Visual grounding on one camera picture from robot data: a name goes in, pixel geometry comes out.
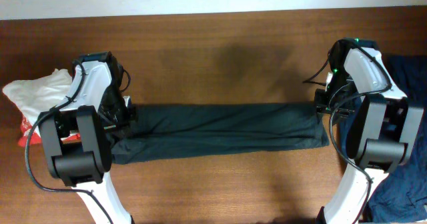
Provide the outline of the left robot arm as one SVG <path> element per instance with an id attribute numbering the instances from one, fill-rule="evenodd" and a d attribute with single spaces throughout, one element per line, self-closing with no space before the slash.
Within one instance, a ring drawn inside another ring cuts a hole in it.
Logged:
<path id="1" fill-rule="evenodd" d="M 76 193 L 96 223 L 133 223 L 111 180 L 111 149 L 135 116 L 121 86 L 129 73 L 110 52 L 73 61 L 70 89 L 36 120 L 50 175 L 64 187 L 39 185 L 53 193 Z"/>

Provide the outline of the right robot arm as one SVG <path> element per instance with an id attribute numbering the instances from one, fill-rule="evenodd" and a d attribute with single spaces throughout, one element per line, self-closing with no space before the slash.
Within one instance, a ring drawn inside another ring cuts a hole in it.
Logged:
<path id="1" fill-rule="evenodd" d="M 331 71 L 314 103 L 318 113 L 330 116 L 331 143 L 346 170 L 316 223 L 358 223 L 375 189 L 409 161 L 424 108 L 395 84 L 375 41 L 340 39 L 326 64 Z M 338 144 L 332 129 L 346 119 L 352 123 Z"/>

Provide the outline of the black Nike t-shirt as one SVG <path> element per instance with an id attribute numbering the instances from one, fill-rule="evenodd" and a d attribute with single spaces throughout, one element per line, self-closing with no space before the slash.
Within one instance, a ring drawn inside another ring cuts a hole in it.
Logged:
<path id="1" fill-rule="evenodd" d="M 113 141 L 113 163 L 313 149 L 329 144 L 310 102 L 235 105 L 138 105 Z"/>

